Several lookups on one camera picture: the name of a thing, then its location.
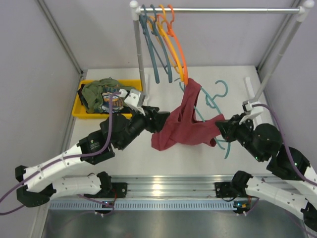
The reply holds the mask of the yellow plastic bin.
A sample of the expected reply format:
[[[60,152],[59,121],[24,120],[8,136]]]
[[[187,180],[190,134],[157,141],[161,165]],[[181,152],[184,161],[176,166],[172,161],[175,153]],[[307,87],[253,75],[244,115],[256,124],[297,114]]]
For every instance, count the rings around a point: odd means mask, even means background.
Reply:
[[[106,119],[109,114],[109,96],[111,93],[132,88],[141,91],[140,80],[84,80],[80,83],[72,110],[79,119]]]

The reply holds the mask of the aluminium rail frame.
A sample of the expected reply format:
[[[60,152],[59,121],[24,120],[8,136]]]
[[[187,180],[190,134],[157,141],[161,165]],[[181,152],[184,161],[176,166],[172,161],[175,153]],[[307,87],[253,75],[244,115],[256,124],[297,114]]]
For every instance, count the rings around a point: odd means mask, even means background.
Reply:
[[[112,176],[110,197],[161,200],[215,199],[215,183],[230,182],[232,178],[233,175]]]

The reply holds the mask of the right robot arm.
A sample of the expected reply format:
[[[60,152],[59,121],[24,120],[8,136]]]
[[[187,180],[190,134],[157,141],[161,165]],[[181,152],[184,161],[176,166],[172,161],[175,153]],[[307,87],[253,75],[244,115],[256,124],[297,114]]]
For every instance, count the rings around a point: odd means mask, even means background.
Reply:
[[[317,229],[317,174],[309,160],[297,149],[287,147],[278,129],[268,123],[254,126],[251,119],[242,122],[242,115],[215,123],[227,142],[238,141],[258,162],[267,161],[266,169],[293,186],[298,193],[287,192],[255,176],[237,171],[231,182],[217,183],[222,197],[257,197],[266,200]],[[224,194],[221,186],[228,192]]]

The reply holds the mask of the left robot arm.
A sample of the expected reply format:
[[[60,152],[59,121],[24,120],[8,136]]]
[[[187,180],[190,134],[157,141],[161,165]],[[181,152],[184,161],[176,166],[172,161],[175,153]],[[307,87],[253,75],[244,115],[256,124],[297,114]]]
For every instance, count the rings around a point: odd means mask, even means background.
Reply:
[[[26,207],[41,206],[50,200],[83,195],[87,198],[106,197],[113,192],[111,177],[106,172],[71,177],[77,169],[115,157],[114,149],[124,150],[144,130],[160,132],[170,116],[158,107],[142,106],[131,118],[112,114],[100,123],[100,129],[79,140],[58,156],[33,167],[18,166],[15,178],[17,200]]]

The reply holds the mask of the orange hanger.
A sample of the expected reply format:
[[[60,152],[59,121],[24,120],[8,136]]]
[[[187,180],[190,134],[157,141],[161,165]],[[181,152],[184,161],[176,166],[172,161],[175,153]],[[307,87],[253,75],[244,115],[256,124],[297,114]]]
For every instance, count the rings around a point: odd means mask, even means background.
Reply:
[[[172,5],[168,5],[171,10],[172,19],[168,21],[164,6],[159,5],[162,13],[158,14],[158,30],[163,37],[165,45],[167,46],[170,56],[168,56],[171,66],[180,76],[180,81],[186,86],[189,82],[188,68],[185,54],[182,45],[173,29],[173,22],[175,21],[175,13]]]

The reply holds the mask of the red tank top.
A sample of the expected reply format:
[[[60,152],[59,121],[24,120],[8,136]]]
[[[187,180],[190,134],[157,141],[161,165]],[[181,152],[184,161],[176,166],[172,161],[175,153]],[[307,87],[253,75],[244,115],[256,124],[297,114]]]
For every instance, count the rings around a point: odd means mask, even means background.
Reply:
[[[201,85],[189,78],[180,106],[170,113],[163,129],[152,135],[151,144],[154,149],[163,151],[177,143],[191,146],[206,144],[210,147],[216,145],[215,138],[220,135],[220,131],[215,123],[224,120],[224,115],[219,114],[206,121],[196,119],[194,107],[200,90]]]

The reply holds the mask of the white clothes rack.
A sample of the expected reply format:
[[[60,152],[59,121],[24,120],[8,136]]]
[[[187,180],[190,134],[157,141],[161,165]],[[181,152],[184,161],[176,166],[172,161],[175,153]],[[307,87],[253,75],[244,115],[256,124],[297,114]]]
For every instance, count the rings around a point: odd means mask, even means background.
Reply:
[[[249,98],[244,83],[250,77],[257,90],[257,74],[265,58],[280,43],[283,27],[291,14],[256,13],[255,8],[295,8],[299,0],[173,0],[176,14],[173,29],[182,45],[189,76],[210,94],[228,94],[215,101],[222,114],[231,118],[242,112]],[[206,119],[218,114],[199,96],[198,109]]]

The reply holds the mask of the dark teal hanger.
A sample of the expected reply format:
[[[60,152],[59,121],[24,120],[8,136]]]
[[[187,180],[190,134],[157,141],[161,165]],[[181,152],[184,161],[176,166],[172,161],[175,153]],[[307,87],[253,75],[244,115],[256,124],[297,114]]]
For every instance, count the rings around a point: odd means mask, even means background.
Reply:
[[[153,71],[154,71],[155,82],[156,82],[156,84],[159,84],[160,83],[159,72],[158,72],[158,67],[157,67],[156,58],[155,58],[155,54],[154,54],[155,47],[153,46],[153,43],[152,43],[152,40],[150,37],[150,33],[149,33],[149,30],[147,27],[147,11],[146,11],[146,7],[144,4],[141,6],[141,8],[144,10],[144,13],[139,15],[139,21],[140,21],[143,35],[145,37],[148,51],[150,54],[152,67],[153,67]]]
[[[159,55],[155,46],[154,46],[155,47],[154,54],[155,54],[155,56],[157,56],[158,60],[161,63],[162,68],[164,69],[165,73],[167,74],[168,82],[172,83],[173,77],[172,77],[171,63],[170,63],[169,58],[168,58],[168,53],[167,53],[166,47],[164,45],[162,35],[160,34],[159,28],[157,26],[158,14],[157,14],[157,11],[155,10],[155,7],[153,4],[151,4],[150,7],[153,10],[154,20],[152,20],[152,18],[147,14],[147,23],[149,22],[149,25],[151,27],[151,34],[154,35],[158,39],[158,43],[161,46],[166,63],[163,62],[162,57]]]

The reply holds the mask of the yellow hanger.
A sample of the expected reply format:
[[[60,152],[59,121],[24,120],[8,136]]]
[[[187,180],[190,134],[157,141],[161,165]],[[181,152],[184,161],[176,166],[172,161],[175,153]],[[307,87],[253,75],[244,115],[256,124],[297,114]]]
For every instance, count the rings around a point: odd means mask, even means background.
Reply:
[[[178,73],[180,81],[187,84],[189,77],[186,58],[182,45],[173,29],[175,12],[172,5],[169,4],[168,7],[171,11],[171,20],[167,19],[166,9],[162,4],[159,5],[162,13],[158,13],[154,5],[151,4],[150,8],[153,10],[153,15],[147,17],[147,24],[151,29],[151,34],[155,36],[163,50],[166,63],[163,63],[162,66],[168,75],[169,82],[172,81],[171,70],[174,69]]]

